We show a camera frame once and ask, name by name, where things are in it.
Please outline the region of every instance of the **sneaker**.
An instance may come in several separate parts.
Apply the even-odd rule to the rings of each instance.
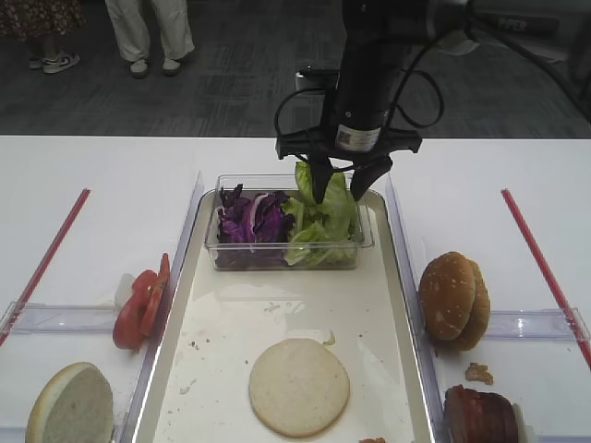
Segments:
[[[131,64],[129,71],[133,78],[145,78],[148,75],[148,62],[146,60],[138,60]]]
[[[181,64],[178,63],[176,60],[171,60],[170,58],[164,59],[163,64],[163,74],[168,77],[175,76],[181,70]]]
[[[42,69],[43,68],[43,59],[37,57],[35,55],[29,56],[29,69]]]
[[[80,57],[78,55],[61,52],[55,60],[43,58],[43,72],[45,74],[57,74],[77,65],[79,61]]]

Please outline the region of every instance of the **floor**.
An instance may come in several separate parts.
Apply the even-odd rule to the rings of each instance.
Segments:
[[[181,74],[165,78],[148,14],[151,74],[135,80],[118,55],[104,3],[84,7],[89,26],[64,41],[82,57],[70,71],[29,71],[24,48],[0,41],[0,134],[273,137],[273,113],[294,90],[297,69],[338,67],[344,43],[340,0],[189,0],[199,50]],[[434,52],[421,67],[440,83],[447,107],[423,137],[591,138],[561,92],[508,50]],[[433,116],[434,102],[420,79],[403,97],[419,121]],[[318,98],[296,99],[285,110],[285,130],[312,126],[319,113]]]

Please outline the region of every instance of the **person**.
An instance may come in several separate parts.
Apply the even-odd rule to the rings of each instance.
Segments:
[[[148,75],[150,34],[142,13],[142,0],[105,0],[115,30],[115,39],[124,60],[131,63],[134,78]],[[188,25],[187,0],[151,0],[161,29],[164,50],[163,73],[174,76],[180,60],[195,49]]]
[[[57,74],[80,61],[60,49],[57,37],[85,25],[78,0],[0,0],[0,36],[24,42],[29,68]]]

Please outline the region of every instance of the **red stick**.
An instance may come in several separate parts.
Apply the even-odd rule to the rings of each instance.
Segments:
[[[78,200],[76,200],[76,203],[74,203],[74,206],[72,207],[70,213],[67,214],[67,217],[64,220],[62,227],[59,228],[59,231],[57,232],[57,235],[55,236],[53,242],[49,245],[49,248],[47,249],[47,252],[45,252],[45,255],[43,256],[41,263],[39,263],[39,266],[37,267],[35,272],[33,272],[33,275],[27,283],[25,290],[18,298],[17,305],[6,324],[6,328],[4,329],[4,331],[0,332],[0,346],[2,346],[2,343],[6,341],[6,338],[10,334],[10,330],[17,322],[18,316],[20,316],[20,312],[23,310],[25,304],[29,301],[30,296],[33,294],[33,291],[39,284],[39,281],[41,280],[41,277],[47,270],[49,263],[52,261],[52,258],[54,257],[57,248],[61,245],[62,241],[64,240],[64,237],[66,237],[66,234],[72,226],[72,223],[74,223],[76,217],[78,217],[78,214],[80,213],[82,206],[84,206],[86,199],[89,197],[89,194],[89,189],[83,189],[82,192],[80,192]]]
[[[513,218],[517,222],[517,226],[519,226],[521,234],[524,236],[524,239],[527,242],[529,249],[532,251],[537,266],[539,267],[539,270],[542,272],[542,275],[546,279],[546,283],[548,284],[550,290],[554,294],[556,303],[558,303],[558,306],[565,312],[568,323],[571,326],[571,329],[573,330],[574,337],[577,339],[577,343],[579,344],[579,348],[581,349],[581,353],[587,361],[589,369],[591,369],[591,347],[589,346],[589,341],[585,339],[585,335],[582,332],[581,326],[578,324],[576,318],[573,316],[571,306],[569,305],[566,296],[562,292],[562,289],[559,286],[556,278],[554,277],[554,274],[552,273],[552,270],[550,269],[548,262],[544,258],[542,251],[537,245],[534,235],[529,230],[529,227],[525,222],[524,216],[517,207],[517,203],[515,203],[515,200],[511,195],[511,191],[509,191],[509,189],[503,189],[501,193],[503,198],[505,199],[505,202],[507,203],[507,206],[509,207],[509,210],[511,211],[511,214],[513,215]]]

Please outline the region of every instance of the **white pants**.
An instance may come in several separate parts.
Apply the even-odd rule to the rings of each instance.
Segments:
[[[121,56],[129,62],[148,59],[150,34],[142,16],[143,0],[105,0]],[[195,49],[187,19],[187,0],[151,0],[160,24],[164,56],[183,58]]]

